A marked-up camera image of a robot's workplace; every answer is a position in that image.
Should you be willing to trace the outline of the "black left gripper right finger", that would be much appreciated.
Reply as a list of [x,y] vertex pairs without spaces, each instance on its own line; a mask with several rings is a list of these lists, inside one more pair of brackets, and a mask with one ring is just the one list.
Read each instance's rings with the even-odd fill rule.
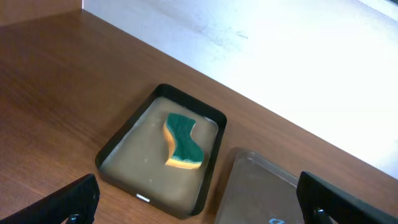
[[305,223],[397,224],[396,217],[307,171],[300,174],[296,194]]

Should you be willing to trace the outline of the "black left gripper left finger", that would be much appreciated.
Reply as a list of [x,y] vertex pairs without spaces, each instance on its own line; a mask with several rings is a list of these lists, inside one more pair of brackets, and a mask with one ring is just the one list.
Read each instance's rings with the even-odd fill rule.
[[92,224],[100,200],[94,174],[86,174],[45,198],[6,217],[1,223]]

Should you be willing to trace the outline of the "yellow green sponge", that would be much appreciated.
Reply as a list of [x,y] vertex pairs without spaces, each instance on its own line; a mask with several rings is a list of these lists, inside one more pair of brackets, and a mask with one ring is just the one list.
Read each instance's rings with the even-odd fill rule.
[[205,154],[192,138],[196,123],[194,119],[181,114],[168,114],[162,127],[169,150],[165,165],[181,169],[200,168]]

